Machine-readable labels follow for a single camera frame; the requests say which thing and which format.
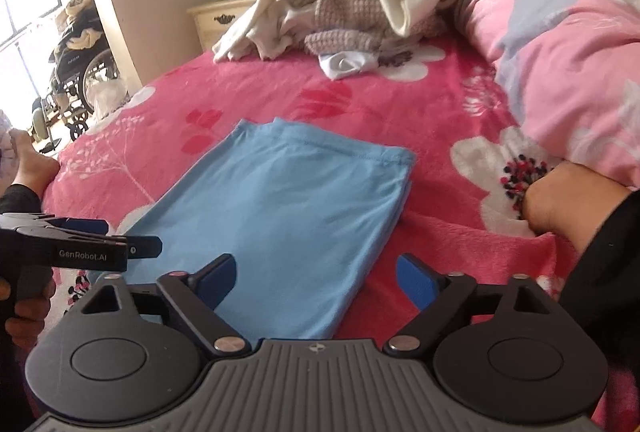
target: black gripper handle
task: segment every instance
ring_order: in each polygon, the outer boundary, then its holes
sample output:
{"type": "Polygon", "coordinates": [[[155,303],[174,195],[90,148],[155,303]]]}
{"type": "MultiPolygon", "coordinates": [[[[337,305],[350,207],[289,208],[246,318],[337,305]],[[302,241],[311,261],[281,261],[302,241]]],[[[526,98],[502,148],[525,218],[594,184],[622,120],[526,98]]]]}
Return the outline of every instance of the black gripper handle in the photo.
{"type": "Polygon", "coordinates": [[[0,301],[0,416],[2,432],[22,432],[34,421],[33,409],[27,396],[23,366],[17,348],[6,331],[6,321],[15,315],[15,303],[42,295],[52,277],[51,268],[22,267],[20,260],[0,257],[0,277],[11,286],[11,295],[0,301]]]}

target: circular knob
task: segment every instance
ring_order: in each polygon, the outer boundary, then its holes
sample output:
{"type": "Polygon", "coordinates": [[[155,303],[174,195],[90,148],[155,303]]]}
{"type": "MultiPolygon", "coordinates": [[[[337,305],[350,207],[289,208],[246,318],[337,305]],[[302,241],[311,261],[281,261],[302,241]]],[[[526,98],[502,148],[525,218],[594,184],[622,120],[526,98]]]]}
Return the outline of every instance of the circular knob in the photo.
{"type": "Polygon", "coordinates": [[[145,349],[130,340],[104,338],[76,349],[71,366],[84,378],[108,382],[132,375],[145,364],[145,349]],[[102,360],[113,358],[113,361],[102,360]]]}
{"type": "Polygon", "coordinates": [[[498,342],[489,349],[488,357],[491,366],[501,375],[524,382],[551,378],[564,363],[555,347],[531,338],[498,342]]]}

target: metal screw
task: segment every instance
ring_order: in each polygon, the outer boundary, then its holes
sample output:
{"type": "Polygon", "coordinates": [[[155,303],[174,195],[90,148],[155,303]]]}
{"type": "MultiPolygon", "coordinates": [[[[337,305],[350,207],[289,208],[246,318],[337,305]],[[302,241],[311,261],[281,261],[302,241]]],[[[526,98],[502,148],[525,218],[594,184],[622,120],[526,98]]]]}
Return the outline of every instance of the metal screw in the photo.
{"type": "Polygon", "coordinates": [[[420,347],[420,340],[415,336],[396,335],[389,340],[389,347],[394,351],[415,351],[420,347]]]}
{"type": "Polygon", "coordinates": [[[213,342],[214,348],[220,352],[239,352],[245,345],[245,341],[240,336],[222,336],[213,342]]]}
{"type": "Polygon", "coordinates": [[[326,345],[324,344],[319,344],[319,343],[314,343],[311,344],[308,347],[309,351],[314,352],[315,354],[319,354],[320,352],[324,351],[326,349],[326,345]]]}

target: plastic bag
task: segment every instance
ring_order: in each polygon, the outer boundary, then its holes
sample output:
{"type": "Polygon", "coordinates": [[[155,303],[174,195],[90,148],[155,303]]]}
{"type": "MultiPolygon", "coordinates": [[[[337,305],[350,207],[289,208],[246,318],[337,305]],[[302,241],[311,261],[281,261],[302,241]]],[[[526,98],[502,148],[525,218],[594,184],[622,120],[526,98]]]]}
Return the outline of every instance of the plastic bag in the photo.
{"type": "Polygon", "coordinates": [[[101,120],[123,106],[129,99],[124,80],[95,80],[86,87],[86,99],[94,106],[96,120],[101,120]]]}

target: black sleeve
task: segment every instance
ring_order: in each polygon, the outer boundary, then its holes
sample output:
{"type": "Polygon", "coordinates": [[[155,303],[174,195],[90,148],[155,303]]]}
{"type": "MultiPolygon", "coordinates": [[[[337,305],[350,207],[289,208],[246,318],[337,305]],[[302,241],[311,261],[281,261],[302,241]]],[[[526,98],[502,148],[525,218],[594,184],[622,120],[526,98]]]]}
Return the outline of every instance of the black sleeve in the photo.
{"type": "Polygon", "coordinates": [[[37,214],[40,211],[42,211],[42,205],[39,197],[24,185],[11,185],[0,197],[0,214],[6,212],[37,214]]]}
{"type": "Polygon", "coordinates": [[[569,275],[560,304],[640,388],[640,190],[604,222],[569,275]]]}

